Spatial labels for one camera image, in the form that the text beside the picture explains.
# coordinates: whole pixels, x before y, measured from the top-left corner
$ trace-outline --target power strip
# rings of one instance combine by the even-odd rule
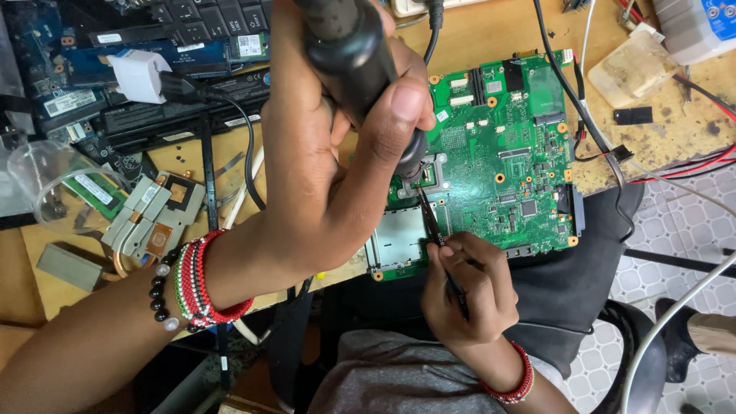
[[[486,0],[445,0],[445,9],[450,7],[464,6],[466,4],[478,3]],[[415,0],[392,0],[394,14],[398,17],[408,17],[428,12],[427,2]]]

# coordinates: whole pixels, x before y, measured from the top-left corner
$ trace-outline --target workbench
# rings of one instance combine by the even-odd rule
[[[649,6],[648,10],[643,10],[644,16],[645,18],[653,16],[648,21],[656,26],[656,17],[651,12],[651,5],[645,1],[641,1],[640,5],[645,9]],[[563,7],[562,0],[542,2],[547,30],[555,33],[554,38],[550,38],[550,43],[553,49],[572,48],[579,55],[587,11],[562,14]],[[628,32],[618,25],[621,10],[617,1],[598,0],[588,40],[586,72],[627,39]],[[396,36],[423,54],[430,37],[428,23],[424,20],[414,26],[399,29]],[[429,65],[429,74],[469,70],[481,63],[507,59],[513,52],[529,49],[543,49],[534,5],[529,0],[490,0],[446,9],[444,26],[439,33],[439,42]],[[733,87],[732,79],[734,67],[736,67],[736,51],[692,66],[692,79],[726,102],[736,102],[736,88]],[[570,83],[575,85],[572,66],[565,68],[564,72]],[[640,106],[653,107],[653,124],[616,126],[612,120],[611,107],[591,85],[587,85],[586,95],[588,107],[606,136],[614,144],[625,144],[635,154],[634,159],[650,169],[673,166],[734,143],[736,133],[734,123],[696,91],[693,91],[693,101],[684,104],[682,93],[674,80],[667,81],[659,92],[640,103]],[[577,113],[569,99],[567,99],[567,118],[569,125],[577,124],[574,122]],[[255,145],[258,148],[262,142],[260,125],[255,124],[254,130]],[[339,148],[341,164],[347,165],[348,158],[355,149],[356,140],[356,134],[350,133],[342,142]],[[245,152],[247,142],[246,128],[214,137],[215,169],[224,166],[239,152]],[[578,156],[592,155],[597,151],[592,140],[588,139],[579,147]],[[192,172],[192,179],[200,182],[204,180],[201,148],[197,140],[174,143],[153,150],[149,154],[158,169],[176,174],[183,174],[189,170]],[[267,201],[265,168],[261,168],[255,183],[259,193]],[[639,175],[630,166],[624,165],[622,169],[630,178]],[[237,189],[243,176],[244,163],[240,161],[217,180],[216,189],[219,197]],[[602,158],[587,163],[574,163],[573,181],[584,194],[592,194],[616,185],[609,166]],[[230,205],[220,209],[220,223],[229,210]],[[257,208],[248,198],[236,222],[242,222],[256,211]],[[201,213],[197,222],[187,229],[183,240],[200,236],[206,231],[206,214]],[[87,293],[35,269],[35,263],[46,243],[64,241],[99,255],[102,255],[102,249],[99,243],[91,238],[56,234],[40,225],[25,227],[22,233],[29,260],[34,266],[46,317],[51,319],[62,306],[76,303]],[[312,289],[320,289],[347,280],[365,273],[366,269],[365,252],[361,249],[345,265],[327,272],[321,280],[315,279]],[[262,309],[285,299],[286,292],[264,295],[256,298],[253,309]]]

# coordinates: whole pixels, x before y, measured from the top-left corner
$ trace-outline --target black laptop battery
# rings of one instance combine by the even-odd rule
[[[252,121],[260,119],[261,108],[270,97],[270,69],[258,69],[211,81],[215,88],[231,95]],[[115,151],[133,154],[178,144],[199,135],[199,113],[210,114],[212,134],[245,125],[243,116],[228,102],[160,105],[127,103],[100,112],[91,121],[94,130],[110,142]]]

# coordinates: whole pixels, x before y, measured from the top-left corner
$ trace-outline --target hand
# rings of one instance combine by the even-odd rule
[[[381,7],[387,35],[393,20]],[[303,22],[291,0],[276,0],[271,36],[271,99],[262,113],[268,188],[259,230],[263,257],[289,279],[278,288],[343,265],[368,240],[386,205],[389,181],[415,127],[434,127],[422,58],[389,39],[399,80],[359,131],[349,169],[336,146],[350,127],[322,98],[302,50]]]
[[[462,359],[460,354],[467,349],[494,343],[518,322],[519,296],[503,250],[467,232],[445,241],[441,249],[434,243],[427,245],[429,278],[422,310],[437,340]],[[469,322],[463,319],[456,298],[447,294],[445,270],[465,291]]]

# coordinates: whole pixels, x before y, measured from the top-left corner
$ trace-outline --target white bead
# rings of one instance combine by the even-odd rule
[[[173,316],[163,322],[163,328],[167,331],[174,331],[178,327],[179,320]]]
[[[171,269],[167,264],[159,264],[158,266],[156,266],[156,274],[159,276],[168,275],[170,270]]]

